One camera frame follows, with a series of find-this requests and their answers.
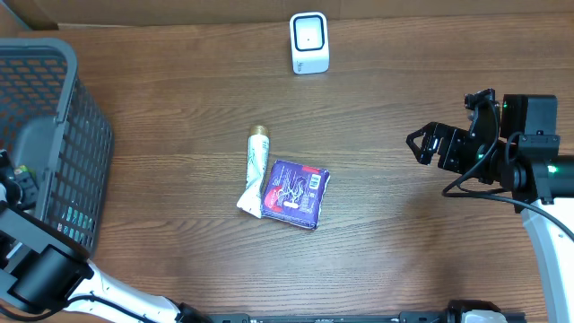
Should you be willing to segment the purple snack package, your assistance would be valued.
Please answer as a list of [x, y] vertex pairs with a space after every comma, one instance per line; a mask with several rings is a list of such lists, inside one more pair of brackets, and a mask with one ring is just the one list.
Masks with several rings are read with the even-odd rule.
[[277, 160], [262, 197], [262, 215], [315, 230], [329, 180], [326, 169]]

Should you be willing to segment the white tube gold cap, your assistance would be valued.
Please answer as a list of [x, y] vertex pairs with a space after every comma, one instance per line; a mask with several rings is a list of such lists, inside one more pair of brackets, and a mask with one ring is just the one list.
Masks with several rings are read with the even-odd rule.
[[237, 208], [256, 218], [262, 217], [261, 191], [265, 181], [268, 155], [268, 129], [261, 125], [252, 126], [248, 138], [246, 188], [237, 202]]

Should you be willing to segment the teal snack pouch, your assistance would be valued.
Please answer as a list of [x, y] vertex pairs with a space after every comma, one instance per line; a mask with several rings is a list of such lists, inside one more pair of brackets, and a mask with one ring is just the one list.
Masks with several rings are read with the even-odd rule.
[[94, 241], [95, 224], [90, 215], [71, 206], [62, 206], [57, 230], [84, 247], [90, 247]]

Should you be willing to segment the green drink carton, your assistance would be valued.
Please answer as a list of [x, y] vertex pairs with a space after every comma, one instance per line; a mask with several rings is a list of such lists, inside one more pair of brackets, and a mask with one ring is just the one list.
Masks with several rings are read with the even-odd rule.
[[29, 169], [25, 165], [21, 165], [21, 166], [14, 169], [15, 175], [21, 175], [23, 173], [28, 173], [28, 172], [29, 172]]

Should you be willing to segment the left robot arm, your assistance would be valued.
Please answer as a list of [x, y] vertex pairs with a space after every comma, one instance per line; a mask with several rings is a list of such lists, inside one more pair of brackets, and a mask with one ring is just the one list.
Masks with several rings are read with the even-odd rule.
[[33, 322], [81, 312], [110, 322], [209, 322], [185, 303], [136, 290], [101, 272], [85, 249], [23, 212], [24, 191], [1, 151], [1, 308], [9, 319]]

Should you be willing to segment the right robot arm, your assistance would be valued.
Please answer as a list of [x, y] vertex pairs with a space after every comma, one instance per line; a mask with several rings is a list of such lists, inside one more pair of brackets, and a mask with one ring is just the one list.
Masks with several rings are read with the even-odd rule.
[[558, 100], [486, 89], [465, 96], [466, 130], [430, 122], [406, 143], [417, 162], [439, 156], [457, 174], [444, 197], [510, 204], [535, 251], [548, 319], [573, 320], [573, 158], [559, 153]]

